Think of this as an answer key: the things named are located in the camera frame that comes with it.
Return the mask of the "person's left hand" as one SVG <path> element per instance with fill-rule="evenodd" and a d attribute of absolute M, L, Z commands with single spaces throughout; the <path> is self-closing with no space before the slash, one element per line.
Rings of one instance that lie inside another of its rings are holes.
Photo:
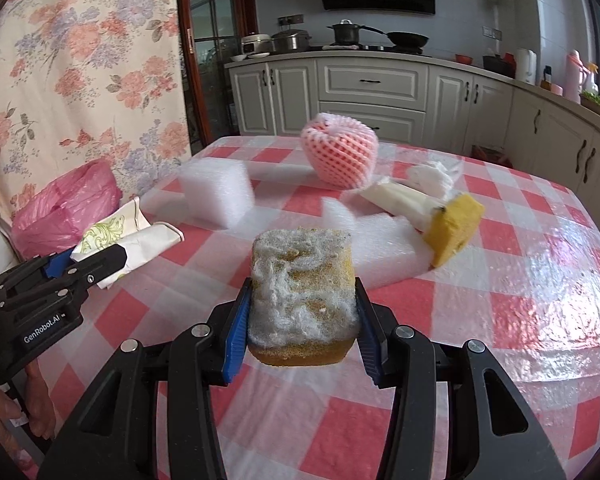
<path fill-rule="evenodd" d="M 51 439 L 55 433 L 56 417 L 38 361 L 29 363 L 24 371 L 27 375 L 24 402 L 29 411 L 30 429 L 37 437 Z M 33 460 L 24 454 L 16 438 L 5 426 L 8 420 L 20 419 L 22 415 L 20 406 L 0 389 L 0 443 L 19 469 L 26 471 L 33 466 Z"/>

